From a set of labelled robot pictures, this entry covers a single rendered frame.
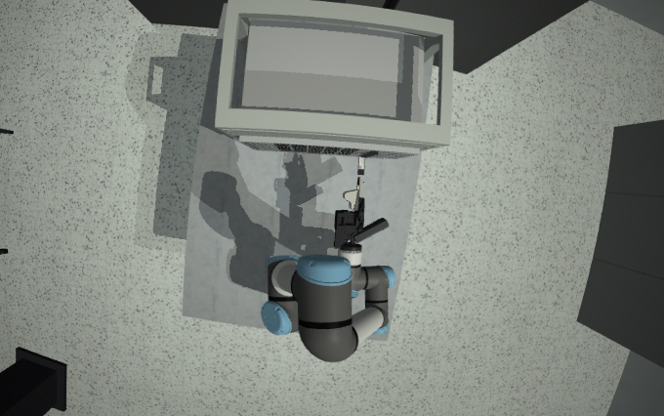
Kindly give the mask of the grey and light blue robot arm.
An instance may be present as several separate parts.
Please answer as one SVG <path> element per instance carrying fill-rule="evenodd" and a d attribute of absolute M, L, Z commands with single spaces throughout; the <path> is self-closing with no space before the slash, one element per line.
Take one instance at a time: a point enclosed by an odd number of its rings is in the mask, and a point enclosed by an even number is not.
<path fill-rule="evenodd" d="M 274 335 L 299 331 L 306 349 L 328 362 L 350 357 L 358 338 L 361 343 L 372 333 L 386 333 L 388 288 L 394 286 L 394 270 L 362 267 L 361 256 L 362 251 L 339 249 L 338 256 L 269 258 L 269 300 L 262 307 L 268 331 Z M 365 309 L 352 315 L 352 294 L 357 297 L 359 290 L 365 290 Z"/>

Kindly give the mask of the white server rack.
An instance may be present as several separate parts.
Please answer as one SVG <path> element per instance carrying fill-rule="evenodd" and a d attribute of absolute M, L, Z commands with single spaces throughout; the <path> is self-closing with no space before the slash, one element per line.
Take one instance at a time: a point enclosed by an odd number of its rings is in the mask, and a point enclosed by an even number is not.
<path fill-rule="evenodd" d="M 257 149 L 262 151 L 364 152 L 315 153 L 358 157 L 358 175 L 371 156 L 398 159 L 450 146 L 453 37 L 452 20 L 397 10 L 314 0 L 228 0 L 215 127 L 251 148 L 265 144 Z M 238 39 L 247 55 L 243 109 L 231 108 Z M 423 77 L 424 63 L 438 50 L 433 125 L 422 123 Z"/>

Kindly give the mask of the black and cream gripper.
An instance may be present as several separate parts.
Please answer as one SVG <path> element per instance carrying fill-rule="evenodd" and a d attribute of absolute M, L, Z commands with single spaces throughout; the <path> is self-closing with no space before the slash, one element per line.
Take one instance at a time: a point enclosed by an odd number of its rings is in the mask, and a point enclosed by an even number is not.
<path fill-rule="evenodd" d="M 353 238 L 354 235 L 363 231 L 364 225 L 364 183 L 361 177 L 357 178 L 356 189 L 344 191 L 343 198 L 349 201 L 352 211 L 335 211 L 334 248 L 352 252 L 361 251 L 362 245 L 355 243 Z"/>

